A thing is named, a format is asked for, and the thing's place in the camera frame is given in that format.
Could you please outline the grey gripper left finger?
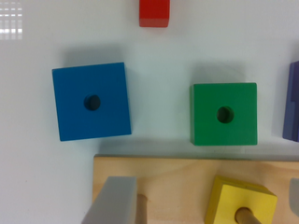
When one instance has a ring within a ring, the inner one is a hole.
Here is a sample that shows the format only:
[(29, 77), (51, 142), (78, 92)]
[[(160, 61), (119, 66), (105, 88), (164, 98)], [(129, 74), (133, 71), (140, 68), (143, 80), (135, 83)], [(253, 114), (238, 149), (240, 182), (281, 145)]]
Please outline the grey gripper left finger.
[(110, 176), (81, 224), (135, 224), (135, 177)]

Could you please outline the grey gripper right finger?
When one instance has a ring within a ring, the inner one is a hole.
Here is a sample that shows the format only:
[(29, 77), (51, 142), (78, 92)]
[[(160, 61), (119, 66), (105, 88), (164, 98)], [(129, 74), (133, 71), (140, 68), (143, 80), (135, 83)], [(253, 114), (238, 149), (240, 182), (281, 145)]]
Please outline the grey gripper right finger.
[(292, 212), (299, 216), (299, 178), (292, 178), (290, 181), (289, 204)]

